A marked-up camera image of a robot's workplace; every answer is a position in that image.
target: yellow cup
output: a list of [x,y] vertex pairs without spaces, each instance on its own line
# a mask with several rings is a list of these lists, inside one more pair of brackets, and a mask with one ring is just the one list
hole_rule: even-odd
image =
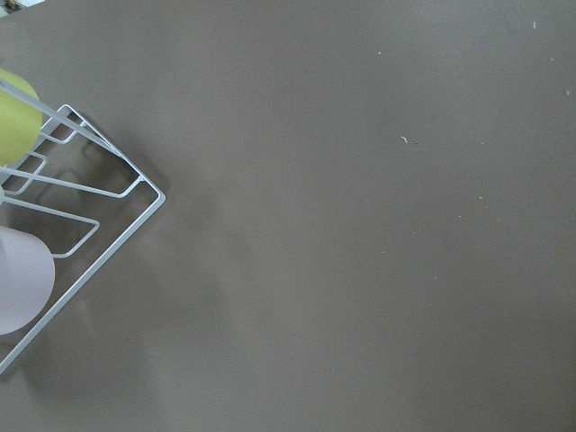
[[[0,77],[38,99],[30,84],[0,69]],[[32,147],[42,126],[42,112],[0,88],[0,166],[18,160]]]

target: gray table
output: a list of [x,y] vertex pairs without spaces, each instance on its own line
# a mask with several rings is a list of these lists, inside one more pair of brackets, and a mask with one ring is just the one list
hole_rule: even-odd
[[572,1],[144,4],[0,22],[167,195],[0,430],[574,429]]

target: white cup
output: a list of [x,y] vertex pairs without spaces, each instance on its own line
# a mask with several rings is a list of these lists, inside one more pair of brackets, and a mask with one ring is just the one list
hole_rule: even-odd
[[21,329],[42,311],[54,276],[54,258],[39,238],[0,227],[0,335]]

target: tabletop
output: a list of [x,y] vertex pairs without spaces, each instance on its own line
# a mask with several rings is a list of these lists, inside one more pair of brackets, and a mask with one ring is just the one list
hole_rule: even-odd
[[576,6],[49,0],[0,67],[165,205],[0,429],[573,430]]

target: white metal rack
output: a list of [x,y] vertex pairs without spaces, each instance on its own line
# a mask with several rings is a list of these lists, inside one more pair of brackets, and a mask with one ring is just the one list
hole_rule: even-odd
[[[42,182],[45,184],[51,184],[56,186],[61,186],[65,188],[74,189],[77,191],[82,191],[88,194],[100,195],[103,197],[109,197],[117,200],[126,199],[129,194],[141,184],[148,185],[154,192],[155,198],[153,201],[137,215],[135,219],[132,220],[128,228],[126,228],[119,236],[117,236],[112,242],[107,244],[107,247],[93,262],[89,267],[61,294],[58,299],[49,306],[49,308],[36,320],[33,326],[28,329],[22,338],[13,345],[12,349],[2,358],[0,356],[0,374],[2,374],[6,368],[12,363],[12,361],[32,342],[32,340],[41,332],[44,327],[54,318],[54,316],[62,309],[62,307],[82,288],[92,275],[118,250],[118,248],[154,213],[164,202],[166,197],[158,189],[158,187],[150,181],[142,171],[135,166],[126,156],[124,156],[100,131],[98,131],[85,117],[83,117],[79,112],[74,110],[71,106],[65,104],[62,105],[58,110],[53,110],[45,103],[42,103],[33,97],[27,95],[25,92],[19,88],[11,85],[9,82],[0,78],[0,91],[6,91],[10,95],[13,95],[23,102],[37,108],[48,116],[48,119],[44,122],[40,130],[40,136],[38,137],[36,143],[32,147],[31,151],[21,159],[8,164],[6,166],[0,166],[0,209],[5,205],[19,206],[31,212],[43,212],[59,218],[65,218],[67,220],[82,222],[91,225],[90,230],[80,238],[76,244],[74,244],[69,250],[63,252],[52,252],[52,256],[55,259],[73,259],[73,255],[92,237],[96,236],[97,231],[101,228],[101,222],[97,219],[93,219],[86,216],[81,216],[67,211],[58,210],[56,208],[47,207],[40,205],[36,202],[30,202],[26,199],[22,199],[21,195],[26,191],[26,189],[33,182]],[[74,116],[77,121],[71,120],[71,116]],[[63,139],[55,138],[53,136],[54,131],[60,127],[65,126],[70,129],[69,134]],[[83,136],[89,140],[90,144],[99,146],[106,149],[110,153],[114,154],[117,158],[121,159],[125,164],[127,164],[135,173],[135,180],[128,185],[123,191],[116,193],[107,191],[104,189],[91,187],[85,184],[73,183],[58,179],[55,176],[43,175],[41,172],[44,167],[50,162],[50,157],[37,152],[36,149],[44,141],[51,141],[60,146],[71,146],[74,143],[74,137],[77,134]],[[27,160],[35,158],[40,162],[35,169],[32,171],[27,171],[22,169],[22,165]],[[22,186],[17,190],[2,190],[2,185],[5,182],[14,177],[20,177],[24,179]]]

